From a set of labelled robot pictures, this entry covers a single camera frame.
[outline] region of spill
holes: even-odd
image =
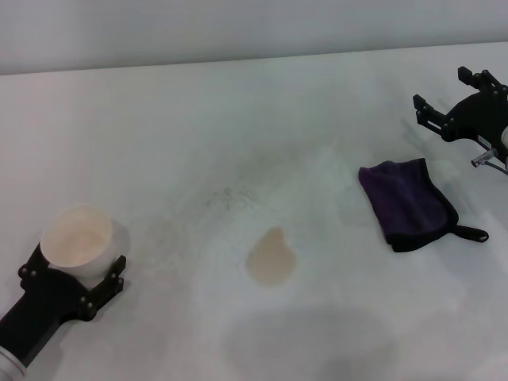
[[[258,284],[273,287],[282,284],[296,268],[296,255],[284,242],[284,231],[269,229],[248,254],[247,273]]]

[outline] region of purple cloth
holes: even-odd
[[[441,193],[430,182],[425,159],[362,167],[358,178],[385,238],[431,233],[447,225],[449,214],[436,196]]]

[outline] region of cup rim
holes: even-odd
[[[80,208],[89,208],[91,210],[93,210],[95,213],[98,213],[98,214],[101,214],[107,221],[107,228],[108,228],[108,233],[106,235],[106,244],[104,246],[104,249],[100,252],[97,253],[96,256],[93,256],[92,258],[90,258],[89,260],[87,260],[86,262],[83,262],[83,263],[80,263],[80,264],[59,264],[57,263],[56,261],[54,260],[50,260],[45,254],[44,254],[44,250],[43,250],[43,242],[44,242],[44,236],[46,236],[47,232],[53,227],[53,225],[55,224],[56,221],[58,221],[59,218],[61,218],[62,216],[64,216],[65,214],[68,214],[74,210],[77,210],[77,209],[80,209]],[[64,209],[62,211],[60,211],[52,220],[51,222],[49,223],[48,227],[45,228],[42,233],[40,234],[40,252],[42,253],[43,257],[52,265],[54,266],[57,266],[57,267],[60,267],[60,268],[66,268],[66,269],[71,269],[71,268],[77,268],[77,267],[81,267],[81,266],[84,266],[85,264],[89,264],[90,262],[92,262],[93,260],[96,260],[97,258],[99,258],[103,253],[104,251],[107,249],[108,245],[111,243],[111,239],[113,237],[113,222],[111,221],[111,218],[103,213],[101,210],[93,207],[91,204],[87,204],[87,203],[80,203],[80,204],[75,204],[67,209]]]

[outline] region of white wall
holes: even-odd
[[[506,0],[0,0],[0,74],[507,39]]]

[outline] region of table surface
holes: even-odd
[[[448,112],[473,92],[458,67],[508,83],[507,60],[500,43],[0,77],[0,313],[72,204],[112,216],[129,261],[26,379],[506,379],[508,178],[417,125],[412,96]],[[385,244],[358,169],[420,157],[486,244]],[[265,287],[245,261],[275,227],[296,268]]]

